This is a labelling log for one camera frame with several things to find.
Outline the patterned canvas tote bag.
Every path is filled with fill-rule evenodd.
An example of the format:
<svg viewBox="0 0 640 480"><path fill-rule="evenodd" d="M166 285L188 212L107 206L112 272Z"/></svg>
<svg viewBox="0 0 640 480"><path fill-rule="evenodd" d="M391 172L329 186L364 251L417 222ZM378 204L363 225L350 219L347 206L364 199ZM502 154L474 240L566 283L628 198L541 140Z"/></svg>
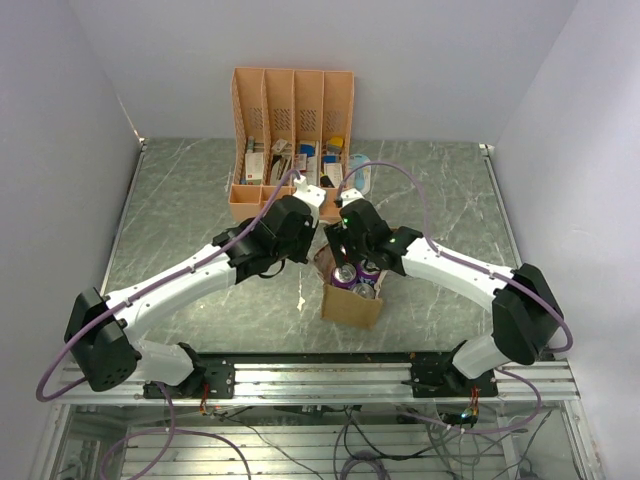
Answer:
<svg viewBox="0 0 640 480"><path fill-rule="evenodd" d="M323 282L321 318L361 330L372 330L384 305L379 296L384 275L374 287L374 297L365 298L350 289L341 288L332 283L336 263L328 242L325 242L314 254L313 265Z"/></svg>

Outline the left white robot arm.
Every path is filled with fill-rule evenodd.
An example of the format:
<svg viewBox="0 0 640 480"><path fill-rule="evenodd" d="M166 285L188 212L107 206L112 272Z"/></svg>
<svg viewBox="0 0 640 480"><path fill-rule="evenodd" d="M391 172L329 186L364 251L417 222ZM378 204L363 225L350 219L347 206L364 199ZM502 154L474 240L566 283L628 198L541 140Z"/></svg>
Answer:
<svg viewBox="0 0 640 480"><path fill-rule="evenodd" d="M210 293L248 278L266 277L274 265L307 263L325 196L297 191L266 204L260 216L215 236L183 262L132 287L101 296L81 293L65 334L72 356L95 392L122 384L132 374L192 397L213 381L186 343L144 340L153 322Z"/></svg>

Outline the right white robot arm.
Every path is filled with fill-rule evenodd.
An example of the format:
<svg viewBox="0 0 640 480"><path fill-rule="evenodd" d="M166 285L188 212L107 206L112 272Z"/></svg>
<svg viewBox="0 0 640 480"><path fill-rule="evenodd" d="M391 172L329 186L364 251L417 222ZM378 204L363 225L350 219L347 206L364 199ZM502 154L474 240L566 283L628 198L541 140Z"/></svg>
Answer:
<svg viewBox="0 0 640 480"><path fill-rule="evenodd" d="M489 312L492 329L466 339L439 363L434 381L417 388L445 389L459 396L476 379L509 362L535 363L566 322L541 270L482 263L445 248L405 226L393 229L363 198L336 199L340 219L325 234L337 265L375 266L426 280L459 294Z"/></svg>

